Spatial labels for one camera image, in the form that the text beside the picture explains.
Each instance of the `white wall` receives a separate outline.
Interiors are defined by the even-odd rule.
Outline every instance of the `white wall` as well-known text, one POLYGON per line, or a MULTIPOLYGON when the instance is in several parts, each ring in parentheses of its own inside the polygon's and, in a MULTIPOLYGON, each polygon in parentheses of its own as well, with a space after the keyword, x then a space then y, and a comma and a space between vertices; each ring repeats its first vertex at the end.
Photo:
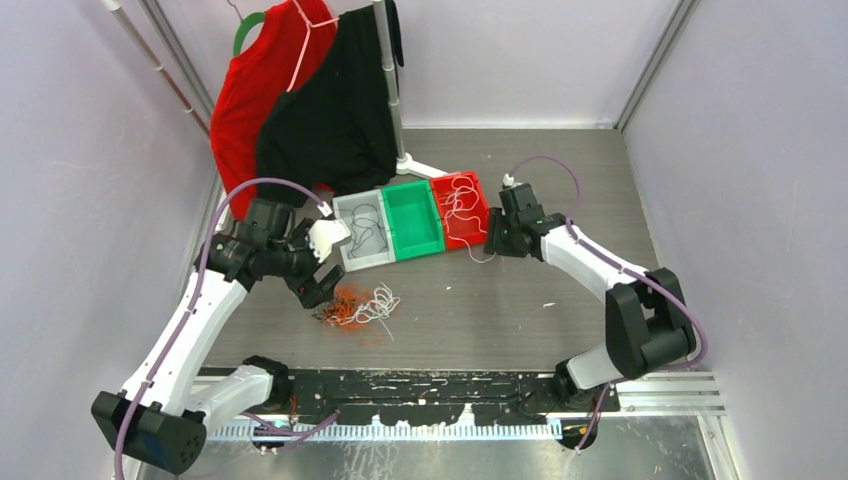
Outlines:
MULTIPOLYGON (((406 126, 611 126, 677 4, 396 1, 406 126)), ((279 2, 233 3, 247 15, 279 2)), ((343 12, 371 2, 328 3, 343 12)), ((235 11, 224 0, 168 0, 163 7, 217 96, 239 23, 235 11)))
POLYGON ((8 3, 0 45, 0 477, 108 478, 91 402, 170 317, 214 162, 101 2, 8 3))
POLYGON ((848 3, 701 2, 626 131, 753 479, 848 469, 848 3))

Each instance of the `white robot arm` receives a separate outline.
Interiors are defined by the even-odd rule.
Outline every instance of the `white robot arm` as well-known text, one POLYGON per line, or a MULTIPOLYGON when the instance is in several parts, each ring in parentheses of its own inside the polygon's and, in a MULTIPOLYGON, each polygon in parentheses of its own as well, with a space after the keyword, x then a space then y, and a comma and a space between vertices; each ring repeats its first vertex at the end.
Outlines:
POLYGON ((554 387, 564 402, 608 382, 639 378, 695 350, 692 323, 658 290, 682 305, 671 271, 649 272, 589 239, 561 213, 546 215, 529 184, 504 186, 500 200, 503 208, 489 213, 486 253, 531 255, 574 277, 606 306, 605 342, 556 366, 554 387), (642 307, 654 315, 646 319, 642 307))
POLYGON ((177 475, 197 459, 207 432, 256 405, 288 402, 292 390, 288 368, 258 356, 196 394, 190 388, 224 323, 263 276, 283 277, 305 308, 332 298, 343 275, 341 267, 321 281, 314 276, 332 249, 350 239, 350 231, 341 221, 305 219, 287 232, 290 223, 294 226, 292 216, 285 205, 256 199, 232 236, 212 238, 206 271, 191 275, 153 350, 119 392, 100 392, 92 404, 92 415, 113 449, 130 399, 145 384, 146 392, 129 420, 123 453, 177 475), (180 334, 172 338, 201 278, 199 300, 180 334), (151 367, 166 349, 168 355, 149 382, 151 367))

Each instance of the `white string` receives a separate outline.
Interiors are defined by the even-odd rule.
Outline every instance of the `white string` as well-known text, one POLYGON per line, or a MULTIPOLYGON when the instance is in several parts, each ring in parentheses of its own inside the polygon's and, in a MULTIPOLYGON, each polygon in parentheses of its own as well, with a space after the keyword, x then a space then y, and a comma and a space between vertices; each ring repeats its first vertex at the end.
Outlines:
POLYGON ((471 216, 471 217, 462 217, 462 216, 457 215, 457 212, 471 212, 471 211, 473 211, 474 207, 476 207, 477 204, 480 203, 480 193, 477 192, 477 189, 475 189, 473 185, 474 185, 473 182, 468 177, 465 177, 465 176, 454 177, 454 179, 451 180, 451 188, 453 188, 453 193, 448 195, 448 197, 445 199, 445 202, 442 203, 442 205, 451 205, 451 209, 448 210, 448 212, 445 214, 445 221, 446 221, 445 229, 447 231, 448 238, 450 238, 452 240, 459 240, 460 242, 464 243, 465 246, 468 247, 468 256, 471 257, 471 260, 474 260, 475 262, 482 264, 482 263, 486 263, 486 262, 490 262, 490 261, 494 260, 496 255, 493 254, 491 257, 489 257, 485 260, 478 260, 478 259, 474 258, 474 254, 471 252, 471 244, 468 243, 468 240, 466 240, 464 238, 452 236, 450 234, 450 222, 447 221, 448 218, 450 218, 450 217, 454 217, 458 220, 463 220, 463 221, 476 220, 477 221, 477 231, 479 231, 481 233, 486 233, 486 230, 483 230, 483 220, 480 217, 478 217, 476 215, 471 216), (468 180, 468 182, 471 183, 471 185, 470 186, 460 185, 459 187, 457 187, 455 185, 455 182, 459 179, 468 180), (472 203, 470 207, 463 206, 462 199, 460 197, 464 194, 473 194, 474 195, 474 203, 472 203))
POLYGON ((398 305, 400 305, 400 297, 395 297, 392 294, 391 289, 387 287, 385 283, 381 283, 379 287, 374 289, 374 298, 356 307, 356 311, 353 312, 353 315, 349 317, 338 317, 333 315, 327 320, 330 323, 335 323, 339 326, 347 325, 351 322, 370 323, 372 320, 377 320, 383 325, 383 328, 386 329, 386 333, 389 334, 389 338, 391 338, 394 342, 395 337, 392 335, 392 331, 389 330, 389 327, 386 326, 386 322, 383 320, 388 320, 389 315, 391 315, 398 305))

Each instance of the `gray floor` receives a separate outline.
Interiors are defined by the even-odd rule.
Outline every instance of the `gray floor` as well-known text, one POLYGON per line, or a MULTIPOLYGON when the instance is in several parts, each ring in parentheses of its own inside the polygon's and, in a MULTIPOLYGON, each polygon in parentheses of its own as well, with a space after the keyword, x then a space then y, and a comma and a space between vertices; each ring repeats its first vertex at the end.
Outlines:
MULTIPOLYGON (((581 176, 586 203, 576 223, 623 258, 648 268, 656 257, 624 140, 611 130, 409 130, 416 160, 447 171, 474 170, 490 206, 503 174, 540 153, 559 156, 581 176)), ((393 183, 413 181, 411 177, 393 183)), ((575 199, 567 172, 528 164, 518 180, 533 185, 547 212, 575 199)), ((478 258, 482 247, 475 248, 478 258)), ((603 340, 603 306, 575 280, 535 259, 479 265, 467 250, 347 274, 369 289, 385 283, 401 297, 376 346, 353 335, 328 336, 279 279, 257 284, 227 322, 207 358, 236 365, 253 354, 291 367, 545 369, 603 340), (554 303, 547 308, 544 304, 554 303)))

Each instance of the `black shirt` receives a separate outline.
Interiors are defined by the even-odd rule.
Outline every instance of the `black shirt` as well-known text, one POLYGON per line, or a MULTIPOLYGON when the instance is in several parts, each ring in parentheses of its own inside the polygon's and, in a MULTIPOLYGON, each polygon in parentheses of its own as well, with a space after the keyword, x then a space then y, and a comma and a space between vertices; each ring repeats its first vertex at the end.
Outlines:
MULTIPOLYGON (((400 25, 387 0, 392 49, 403 66, 400 25)), ((397 148, 388 107, 373 7, 342 14, 324 62, 294 92, 283 92, 259 131, 257 177, 292 180, 339 195, 385 185, 395 175, 397 148)), ((260 198, 303 206, 302 193, 260 184, 260 198)))

